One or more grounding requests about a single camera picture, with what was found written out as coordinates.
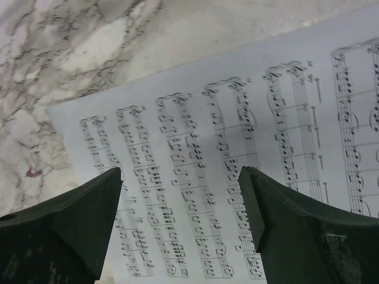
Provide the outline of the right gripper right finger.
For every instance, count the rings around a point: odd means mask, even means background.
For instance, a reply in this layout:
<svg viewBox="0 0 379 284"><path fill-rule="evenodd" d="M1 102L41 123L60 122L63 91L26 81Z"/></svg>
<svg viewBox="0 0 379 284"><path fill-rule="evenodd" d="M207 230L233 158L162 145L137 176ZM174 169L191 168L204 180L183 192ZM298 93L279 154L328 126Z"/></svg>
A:
<svg viewBox="0 0 379 284"><path fill-rule="evenodd" d="M268 283L377 283L378 219L242 167L239 186Z"/></svg>

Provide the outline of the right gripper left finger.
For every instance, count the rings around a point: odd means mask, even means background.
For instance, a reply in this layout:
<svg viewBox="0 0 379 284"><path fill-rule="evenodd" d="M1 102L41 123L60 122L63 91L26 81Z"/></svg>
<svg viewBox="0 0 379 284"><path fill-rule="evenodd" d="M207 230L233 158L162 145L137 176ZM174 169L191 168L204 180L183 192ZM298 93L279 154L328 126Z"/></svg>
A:
<svg viewBox="0 0 379 284"><path fill-rule="evenodd" d="M121 193L121 170L1 217L1 283L100 280Z"/></svg>

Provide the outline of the sheet music page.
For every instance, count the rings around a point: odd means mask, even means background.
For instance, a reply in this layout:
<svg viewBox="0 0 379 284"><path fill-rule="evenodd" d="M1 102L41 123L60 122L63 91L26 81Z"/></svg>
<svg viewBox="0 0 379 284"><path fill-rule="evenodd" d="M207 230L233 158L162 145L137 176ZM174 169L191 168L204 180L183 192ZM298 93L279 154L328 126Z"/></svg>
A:
<svg viewBox="0 0 379 284"><path fill-rule="evenodd" d="M81 183L122 171L116 283L265 283L243 166L378 216L378 5L47 113Z"/></svg>

